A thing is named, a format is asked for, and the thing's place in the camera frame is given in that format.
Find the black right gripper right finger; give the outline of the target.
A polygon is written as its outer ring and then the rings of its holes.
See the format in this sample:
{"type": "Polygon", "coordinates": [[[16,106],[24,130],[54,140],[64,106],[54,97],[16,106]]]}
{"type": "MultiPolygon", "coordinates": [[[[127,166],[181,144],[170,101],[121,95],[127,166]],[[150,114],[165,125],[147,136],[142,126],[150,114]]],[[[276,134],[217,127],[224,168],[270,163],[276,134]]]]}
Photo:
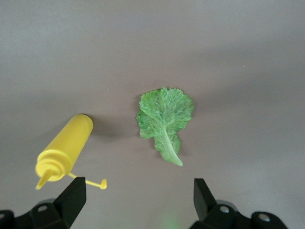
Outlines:
{"type": "Polygon", "coordinates": [[[231,203],[217,203],[202,178],[194,179],[193,203],[198,221],[192,229],[285,229],[287,226],[278,216],[263,211],[252,213],[250,218],[242,215],[231,203]]]}

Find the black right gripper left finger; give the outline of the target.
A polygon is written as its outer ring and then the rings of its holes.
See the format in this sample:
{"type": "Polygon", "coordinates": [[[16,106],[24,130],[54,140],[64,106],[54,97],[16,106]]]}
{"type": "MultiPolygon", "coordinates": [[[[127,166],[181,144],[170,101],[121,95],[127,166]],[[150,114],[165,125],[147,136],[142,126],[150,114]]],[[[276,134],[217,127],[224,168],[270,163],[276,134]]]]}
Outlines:
{"type": "Polygon", "coordinates": [[[84,177],[75,178],[53,201],[44,201],[15,217],[11,210],[0,211],[2,229],[69,229],[86,203],[84,177]]]}

